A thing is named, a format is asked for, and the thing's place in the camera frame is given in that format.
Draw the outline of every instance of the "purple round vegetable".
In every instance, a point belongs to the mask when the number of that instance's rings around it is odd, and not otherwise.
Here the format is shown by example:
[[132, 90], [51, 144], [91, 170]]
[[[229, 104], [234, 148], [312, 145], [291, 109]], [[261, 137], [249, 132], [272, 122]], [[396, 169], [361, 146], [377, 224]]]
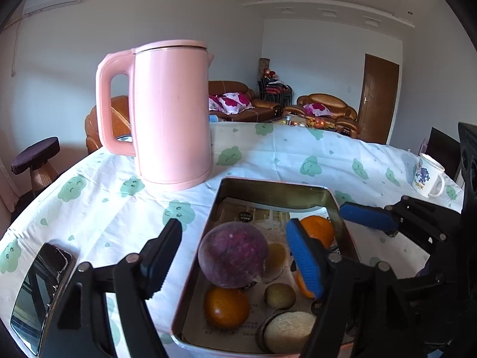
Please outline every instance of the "purple round vegetable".
[[207, 279], [222, 288], [241, 288], [260, 275], [268, 256], [265, 237], [244, 222], [226, 222], [202, 239], [199, 265]]

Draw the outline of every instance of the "brown door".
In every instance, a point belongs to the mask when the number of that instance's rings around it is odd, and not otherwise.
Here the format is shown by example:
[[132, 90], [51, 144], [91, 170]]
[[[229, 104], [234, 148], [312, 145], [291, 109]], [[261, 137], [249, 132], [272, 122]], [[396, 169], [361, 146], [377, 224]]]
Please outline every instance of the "brown door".
[[396, 103], [399, 65], [366, 54], [358, 112], [360, 139], [386, 144]]

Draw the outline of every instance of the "white wall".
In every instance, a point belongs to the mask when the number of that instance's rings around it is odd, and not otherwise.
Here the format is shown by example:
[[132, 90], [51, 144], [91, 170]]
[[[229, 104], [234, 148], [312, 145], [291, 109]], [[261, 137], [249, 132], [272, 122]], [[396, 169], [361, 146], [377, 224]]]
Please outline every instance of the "white wall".
[[[203, 40], [216, 55], [210, 79], [255, 88], [263, 19], [234, 0], [83, 0], [22, 21], [12, 78], [15, 31], [0, 34], [0, 158], [9, 167], [27, 146], [58, 136], [52, 163], [63, 171], [86, 155], [83, 123], [106, 54], [157, 40]], [[112, 93], [127, 93], [127, 80], [116, 78]], [[13, 179], [21, 191], [30, 188], [28, 174]]]
[[269, 58], [270, 69], [292, 87], [294, 101], [300, 95], [321, 92], [341, 98], [358, 111], [365, 54], [401, 66], [402, 41], [328, 21], [265, 20], [262, 57]]
[[459, 121], [477, 124], [477, 52], [445, 0], [405, 42], [404, 57], [391, 145], [417, 153], [432, 127], [459, 140]]

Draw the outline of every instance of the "white tablecloth with green clouds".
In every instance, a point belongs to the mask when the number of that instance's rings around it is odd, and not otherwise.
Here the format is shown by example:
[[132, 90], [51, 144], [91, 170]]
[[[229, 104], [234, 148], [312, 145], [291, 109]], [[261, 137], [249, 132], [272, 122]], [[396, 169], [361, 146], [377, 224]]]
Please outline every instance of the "white tablecloth with green clouds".
[[[47, 241], [71, 252], [78, 263], [88, 260], [99, 267], [141, 250], [170, 217], [177, 217], [184, 230], [182, 243], [162, 290], [147, 305], [170, 356], [189, 357], [167, 332], [221, 179], [325, 186], [340, 204], [383, 207], [402, 195], [422, 198], [411, 187], [418, 158], [406, 151], [287, 125], [215, 123], [211, 132], [212, 175], [192, 189], [162, 192], [144, 184], [135, 175], [133, 158], [101, 148], [61, 175], [16, 219], [0, 240], [0, 317], [25, 353], [10, 317], [23, 279]], [[431, 201], [460, 211], [463, 191], [445, 176], [445, 192]], [[398, 277], [414, 275], [428, 258], [401, 234], [389, 238], [347, 225], [361, 260], [371, 265], [387, 260]], [[108, 297], [108, 309], [118, 356], [127, 357], [114, 295]]]

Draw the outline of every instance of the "white mug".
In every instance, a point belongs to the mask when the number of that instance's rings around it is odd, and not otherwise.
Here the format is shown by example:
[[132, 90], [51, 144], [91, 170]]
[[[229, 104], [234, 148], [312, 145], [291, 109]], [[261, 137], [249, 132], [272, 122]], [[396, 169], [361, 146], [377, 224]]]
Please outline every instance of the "white mug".
[[[438, 197], [444, 192], [445, 182], [442, 175], [445, 171], [444, 167], [425, 153], [421, 153], [419, 156], [421, 158], [414, 174], [413, 188], [423, 197]], [[433, 194], [431, 190], [437, 185], [439, 179], [441, 188], [439, 192]]]

